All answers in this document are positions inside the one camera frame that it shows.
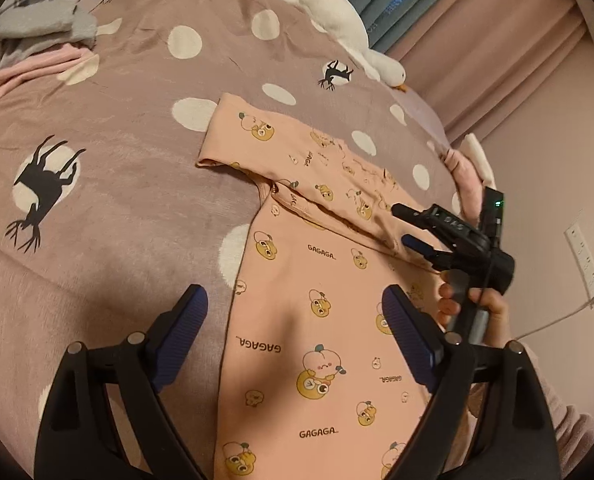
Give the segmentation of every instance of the electrical outlet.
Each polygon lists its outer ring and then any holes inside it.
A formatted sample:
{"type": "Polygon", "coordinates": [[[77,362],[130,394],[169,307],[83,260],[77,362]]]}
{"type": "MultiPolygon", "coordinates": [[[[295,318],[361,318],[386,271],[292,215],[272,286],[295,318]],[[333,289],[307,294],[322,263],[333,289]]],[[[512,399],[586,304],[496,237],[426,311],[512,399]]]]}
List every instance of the electrical outlet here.
{"type": "Polygon", "coordinates": [[[566,238],[573,250],[574,259],[579,265],[581,276],[586,284],[588,298],[592,299],[594,297],[594,260],[592,254],[590,254],[590,247],[577,222],[566,229],[566,238]]]}

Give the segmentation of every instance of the white polka dot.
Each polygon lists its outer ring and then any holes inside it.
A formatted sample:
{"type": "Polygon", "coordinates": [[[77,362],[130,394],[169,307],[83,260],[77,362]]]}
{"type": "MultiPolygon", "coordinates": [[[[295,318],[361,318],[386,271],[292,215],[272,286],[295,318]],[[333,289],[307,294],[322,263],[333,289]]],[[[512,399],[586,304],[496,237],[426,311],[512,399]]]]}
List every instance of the white polka dot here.
{"type": "Polygon", "coordinates": [[[81,63],[57,74],[59,81],[64,81],[68,86],[75,85],[93,77],[100,68],[100,54],[88,57],[81,63]]]}
{"type": "Polygon", "coordinates": [[[352,136],[355,144],[359,146],[364,152],[372,156],[377,155],[377,147],[375,146],[375,143],[371,139],[370,135],[360,132],[359,130],[355,130],[352,132],[352,136]]]}
{"type": "Polygon", "coordinates": [[[279,36],[279,18],[270,9],[261,10],[253,16],[250,28],[256,38],[274,40],[279,36]]]}
{"type": "Polygon", "coordinates": [[[430,175],[425,166],[421,164],[416,165],[413,168],[413,178],[421,189],[426,191],[430,187],[430,175]]]}
{"type": "Polygon", "coordinates": [[[37,401],[37,416],[39,420],[42,420],[42,415],[44,414],[44,407],[46,405],[46,401],[48,400],[48,394],[51,391],[51,385],[49,384],[46,386],[42,393],[39,394],[39,400],[37,401]]]}
{"type": "Polygon", "coordinates": [[[185,128],[205,132],[213,117],[217,103],[208,99],[187,97],[173,104],[173,118],[185,128]]]}
{"type": "Polygon", "coordinates": [[[219,247],[219,270],[230,287],[235,286],[249,229],[250,224],[238,225],[224,237],[219,247]]]}
{"type": "MultiPolygon", "coordinates": [[[[43,145],[42,149],[39,150],[39,154],[43,155],[45,152],[50,150],[54,145],[55,145],[55,143],[43,145]]],[[[73,155],[75,155],[75,152],[73,152],[71,150],[71,148],[69,148],[68,146],[65,146],[65,145],[61,145],[54,152],[49,153],[49,155],[46,157],[46,161],[44,163],[44,169],[46,169],[48,171],[57,172],[57,171],[61,170],[61,168],[63,168],[64,165],[69,160],[71,160],[73,155]]],[[[24,162],[22,162],[20,167],[18,168],[17,173],[15,175],[15,180],[13,182],[17,181],[18,176],[20,176],[21,172],[24,171],[24,168],[26,168],[26,166],[32,160],[33,160],[33,154],[30,153],[24,159],[24,162]]],[[[77,184],[77,179],[79,179],[81,172],[82,172],[82,162],[81,162],[80,158],[78,157],[76,160],[73,160],[71,162],[70,166],[68,168],[66,168],[66,170],[62,174],[63,178],[70,178],[71,173],[72,173],[72,182],[70,184],[67,184],[66,186],[62,186],[62,194],[57,199],[57,202],[56,202],[57,204],[59,202],[61,202],[62,200],[64,200],[69,195],[71,190],[75,187],[75,184],[77,184]]],[[[13,195],[13,202],[23,212],[27,213],[33,204],[35,204],[35,205],[39,204],[39,198],[37,198],[35,191],[31,190],[29,187],[27,187],[22,182],[18,182],[17,184],[15,184],[13,186],[12,195],[13,195]]]]}
{"type": "Polygon", "coordinates": [[[100,25],[98,27],[98,36],[104,36],[105,34],[114,34],[119,30],[120,25],[122,24],[122,18],[117,18],[110,23],[106,23],[106,25],[100,25]]]}
{"type": "Polygon", "coordinates": [[[186,25],[178,25],[168,35],[168,51],[177,59],[195,57],[202,50],[202,37],[186,25]]]}
{"type": "Polygon", "coordinates": [[[297,100],[293,97],[293,94],[280,86],[273,85],[272,83],[266,83],[261,89],[264,91],[264,94],[275,101],[279,101],[280,103],[290,106],[297,104],[297,100]]]}
{"type": "Polygon", "coordinates": [[[322,27],[319,23],[317,23],[315,20],[311,20],[312,26],[315,27],[318,31],[320,31],[321,33],[326,33],[326,29],[324,27],[322,27]]]}
{"type": "Polygon", "coordinates": [[[452,196],[452,212],[455,215],[461,214],[461,200],[459,199],[459,193],[455,192],[452,196]]]}
{"type": "Polygon", "coordinates": [[[391,106],[391,114],[394,116],[394,118],[397,121],[399,121],[404,126],[407,126],[407,124],[406,124],[406,116],[404,115],[404,110],[401,109],[401,106],[399,106],[399,105],[392,105],[391,106]]]}
{"type": "Polygon", "coordinates": [[[113,413],[117,433],[119,433],[119,440],[122,442],[126,458],[132,466],[139,467],[142,462],[142,452],[137,442],[137,437],[133,433],[133,427],[126,415],[124,409],[119,405],[115,399],[108,399],[110,402],[110,411],[113,413]]]}

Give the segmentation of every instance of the human hand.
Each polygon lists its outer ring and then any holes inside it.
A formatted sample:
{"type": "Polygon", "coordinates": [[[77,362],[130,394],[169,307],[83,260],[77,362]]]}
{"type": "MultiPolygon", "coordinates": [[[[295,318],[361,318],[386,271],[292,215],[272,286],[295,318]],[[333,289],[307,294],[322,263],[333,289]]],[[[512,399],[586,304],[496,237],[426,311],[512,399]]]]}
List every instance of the human hand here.
{"type": "MultiPolygon", "coordinates": [[[[444,328],[448,325],[450,318],[459,314],[459,303],[452,299],[454,295],[454,289],[447,283],[448,275],[446,272],[441,273],[442,280],[445,283],[439,287],[439,300],[437,306],[439,308],[437,312],[437,323],[442,325],[444,328]]],[[[468,291],[469,298],[475,303],[479,299],[481,294],[480,288],[471,288],[468,291]]],[[[487,288],[481,297],[479,303],[481,307],[484,307],[490,313],[488,319],[488,328],[484,335],[483,343],[485,345],[494,348],[503,348],[506,346],[512,336],[510,335],[510,307],[504,297],[494,288],[487,288]]]]}

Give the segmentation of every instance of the white cable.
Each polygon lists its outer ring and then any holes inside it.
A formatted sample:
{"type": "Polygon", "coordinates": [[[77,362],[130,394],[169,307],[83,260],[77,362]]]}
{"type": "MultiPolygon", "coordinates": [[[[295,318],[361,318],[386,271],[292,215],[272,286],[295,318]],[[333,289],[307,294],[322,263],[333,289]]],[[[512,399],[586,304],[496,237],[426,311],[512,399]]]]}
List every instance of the white cable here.
{"type": "Polygon", "coordinates": [[[523,339],[526,336],[535,334],[537,332],[541,332],[542,330],[545,330],[551,326],[553,326],[554,324],[557,324],[560,321],[563,321],[565,319],[568,319],[569,317],[573,317],[574,314],[579,314],[582,310],[590,307],[592,308],[594,306],[594,296],[592,298],[590,298],[590,300],[586,301],[582,306],[580,306],[577,310],[575,310],[574,312],[571,312],[570,314],[568,314],[567,316],[564,317],[560,317],[559,319],[555,319],[554,321],[548,323],[547,325],[544,325],[540,328],[536,328],[535,330],[530,330],[530,332],[526,332],[525,334],[520,335],[519,337],[515,338],[515,339],[523,339]]]}

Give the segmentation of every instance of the pink sleeve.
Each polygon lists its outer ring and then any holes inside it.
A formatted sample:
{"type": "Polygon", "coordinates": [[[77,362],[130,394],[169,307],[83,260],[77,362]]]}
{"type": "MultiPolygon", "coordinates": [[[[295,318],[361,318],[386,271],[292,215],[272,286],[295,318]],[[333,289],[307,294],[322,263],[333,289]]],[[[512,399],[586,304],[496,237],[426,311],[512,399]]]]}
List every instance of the pink sleeve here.
{"type": "Polygon", "coordinates": [[[561,472],[565,477],[581,462],[594,444],[592,417],[587,413],[579,413],[576,407],[567,406],[561,400],[539,370],[537,356],[527,346],[526,350],[546,396],[555,436],[557,436],[561,472]]]}
{"type": "MultiPolygon", "coordinates": [[[[592,417],[587,413],[579,413],[574,406],[567,406],[556,394],[555,390],[545,380],[538,367],[537,356],[526,346],[528,356],[537,372],[543,393],[548,403],[548,409],[555,428],[557,438],[557,449],[559,452],[559,463],[561,464],[562,476],[567,476],[581,462],[581,459],[588,453],[594,444],[594,427],[592,417]]],[[[474,434],[475,424],[472,416],[479,414],[484,399],[484,384],[475,384],[468,399],[468,416],[461,421],[457,436],[452,444],[452,450],[446,462],[446,469],[454,468],[464,461],[470,441],[474,434]]]]}

